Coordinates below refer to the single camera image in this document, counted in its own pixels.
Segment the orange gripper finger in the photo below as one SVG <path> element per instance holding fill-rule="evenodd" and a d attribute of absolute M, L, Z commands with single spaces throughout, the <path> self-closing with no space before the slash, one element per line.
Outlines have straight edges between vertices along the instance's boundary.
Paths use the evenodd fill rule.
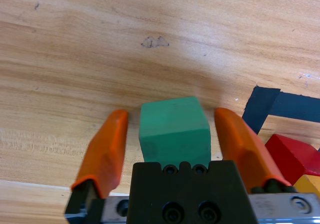
<path fill-rule="evenodd" d="M 117 188 L 123 169 L 129 114 L 113 111 L 90 141 L 65 208 L 68 223 L 85 223 L 102 210 L 109 193 Z"/>
<path fill-rule="evenodd" d="M 244 120 L 227 108 L 214 113 L 223 160 L 233 160 L 248 193 L 295 193 L 272 156 Z"/>

